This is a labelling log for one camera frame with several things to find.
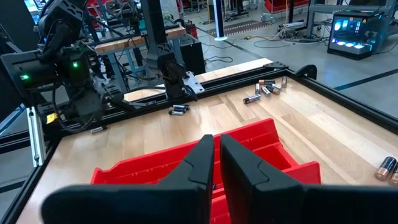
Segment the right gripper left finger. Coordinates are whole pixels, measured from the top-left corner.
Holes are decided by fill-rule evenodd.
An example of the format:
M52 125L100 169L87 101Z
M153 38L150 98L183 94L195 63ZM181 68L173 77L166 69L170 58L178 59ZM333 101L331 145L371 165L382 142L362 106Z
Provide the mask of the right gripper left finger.
M204 135L156 184L71 185L41 206L44 224L209 224L214 139Z

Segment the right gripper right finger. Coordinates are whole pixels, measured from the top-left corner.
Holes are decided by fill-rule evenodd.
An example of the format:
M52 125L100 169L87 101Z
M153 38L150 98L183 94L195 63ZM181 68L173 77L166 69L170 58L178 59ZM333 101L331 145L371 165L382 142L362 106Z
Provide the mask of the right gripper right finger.
M232 224L398 224L398 189L303 184L221 136L221 176Z

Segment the wooden workbench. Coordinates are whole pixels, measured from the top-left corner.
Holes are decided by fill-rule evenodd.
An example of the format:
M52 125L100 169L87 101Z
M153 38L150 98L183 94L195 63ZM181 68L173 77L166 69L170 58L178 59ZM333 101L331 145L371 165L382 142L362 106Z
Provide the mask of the wooden workbench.
M174 29L168 29L165 31L167 40L177 39L186 34L185 28L182 26ZM138 37L126 37L122 40L114 40L109 43L99 44L95 47L97 54L106 54L108 52L119 52L125 48L138 47L146 43L145 38Z

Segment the black cabinet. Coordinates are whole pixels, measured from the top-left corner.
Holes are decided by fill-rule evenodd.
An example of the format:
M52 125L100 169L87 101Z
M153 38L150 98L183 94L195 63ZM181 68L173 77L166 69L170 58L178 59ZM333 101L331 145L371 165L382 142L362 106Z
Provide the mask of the black cabinet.
M186 69L199 75L206 72L201 42L190 34L180 38L180 50Z

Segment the white pole with base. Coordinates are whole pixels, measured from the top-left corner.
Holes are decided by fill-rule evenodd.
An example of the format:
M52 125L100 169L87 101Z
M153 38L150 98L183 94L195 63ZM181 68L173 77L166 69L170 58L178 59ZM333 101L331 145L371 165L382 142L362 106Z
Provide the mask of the white pole with base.
M224 41L227 39L227 36L224 34L224 26L223 26L223 7L222 0L213 0L213 12L215 19L215 27L216 27L216 41Z

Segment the lit computer case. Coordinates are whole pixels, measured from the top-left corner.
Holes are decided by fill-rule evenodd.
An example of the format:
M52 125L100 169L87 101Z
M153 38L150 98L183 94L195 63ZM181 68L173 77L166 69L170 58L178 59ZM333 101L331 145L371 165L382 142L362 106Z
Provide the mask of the lit computer case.
M374 52L383 13L374 11L339 11L333 15L327 52L353 60Z

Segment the stack of red bins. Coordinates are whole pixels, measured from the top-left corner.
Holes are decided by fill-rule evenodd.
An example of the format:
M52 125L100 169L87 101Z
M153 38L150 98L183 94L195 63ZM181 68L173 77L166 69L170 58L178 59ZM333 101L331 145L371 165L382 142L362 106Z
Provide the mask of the stack of red bins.
M285 11L289 8L289 3L291 1L294 7L305 6L309 3L309 0L264 0L264 7L270 13Z

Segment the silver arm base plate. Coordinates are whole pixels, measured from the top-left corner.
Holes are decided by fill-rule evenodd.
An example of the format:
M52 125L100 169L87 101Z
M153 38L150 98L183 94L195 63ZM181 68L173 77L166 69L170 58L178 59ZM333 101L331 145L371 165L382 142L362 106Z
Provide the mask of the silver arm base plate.
M183 82L185 85L189 86L194 93L203 93L205 89L202 87L201 83L195 78L194 74L190 71L186 72L183 77Z

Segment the black aluminium table frame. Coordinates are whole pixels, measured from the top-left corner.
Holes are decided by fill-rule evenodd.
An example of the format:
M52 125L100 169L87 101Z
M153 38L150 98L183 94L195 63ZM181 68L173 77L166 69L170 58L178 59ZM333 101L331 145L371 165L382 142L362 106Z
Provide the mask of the black aluminium table frame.
M282 77L287 87L282 88ZM21 213L8 224L42 224L40 208L48 195L71 185L92 184L94 170L108 170L117 162L199 141L206 131L214 139L214 168L220 162L221 136L265 119L272 119L284 150L298 165L316 161L323 185L391 187L376 180L383 160L398 158L398 119L349 98L316 81L313 72L300 75L262 60L202 74L206 84L220 84L225 92L192 103L190 114L166 117L165 111L113 124L99 135L75 134L58 139L39 182L29 193ZM275 80L280 94L244 104L255 95L258 80Z

